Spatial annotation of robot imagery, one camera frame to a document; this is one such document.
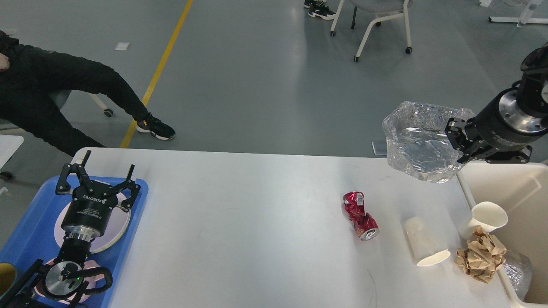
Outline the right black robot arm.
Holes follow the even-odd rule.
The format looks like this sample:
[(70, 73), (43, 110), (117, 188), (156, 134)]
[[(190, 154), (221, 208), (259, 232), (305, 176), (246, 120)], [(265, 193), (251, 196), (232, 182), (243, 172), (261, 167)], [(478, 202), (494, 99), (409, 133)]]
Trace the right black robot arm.
[(548, 132), (548, 47), (533, 50), (520, 66), (522, 78), (503, 90), (476, 116), (450, 118), (445, 133), (457, 162), (528, 163), (532, 143)]

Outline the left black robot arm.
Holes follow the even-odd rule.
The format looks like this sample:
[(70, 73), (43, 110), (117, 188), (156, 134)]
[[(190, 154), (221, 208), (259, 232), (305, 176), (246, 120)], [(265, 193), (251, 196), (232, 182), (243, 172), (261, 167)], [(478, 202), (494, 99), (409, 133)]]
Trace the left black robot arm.
[(91, 177), (81, 162), (63, 166), (36, 195), (1, 251), (16, 268), (3, 308), (105, 308), (138, 224), (146, 184)]

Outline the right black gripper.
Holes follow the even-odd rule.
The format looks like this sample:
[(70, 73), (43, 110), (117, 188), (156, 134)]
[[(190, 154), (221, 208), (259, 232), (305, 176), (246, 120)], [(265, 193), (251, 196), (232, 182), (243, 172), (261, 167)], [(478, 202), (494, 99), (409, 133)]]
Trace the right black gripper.
[(444, 132), (460, 164), (529, 163), (530, 144), (547, 135), (547, 88), (505, 89), (475, 117), (448, 119)]

